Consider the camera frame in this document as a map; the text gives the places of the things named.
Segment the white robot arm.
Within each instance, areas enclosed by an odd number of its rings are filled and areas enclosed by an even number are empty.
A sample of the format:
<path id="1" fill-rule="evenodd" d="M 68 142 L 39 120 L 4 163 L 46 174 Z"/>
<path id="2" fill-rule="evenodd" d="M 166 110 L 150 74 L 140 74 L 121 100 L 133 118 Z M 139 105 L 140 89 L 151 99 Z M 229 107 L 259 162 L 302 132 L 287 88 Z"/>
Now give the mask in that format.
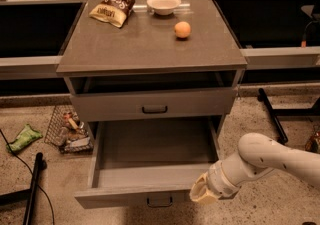
<path id="1" fill-rule="evenodd" d="M 218 160 L 200 175 L 189 196 L 200 204 L 230 199 L 244 183 L 266 177 L 275 170 L 320 187 L 319 154 L 286 147 L 263 134 L 248 133 L 240 138 L 232 155 Z"/>

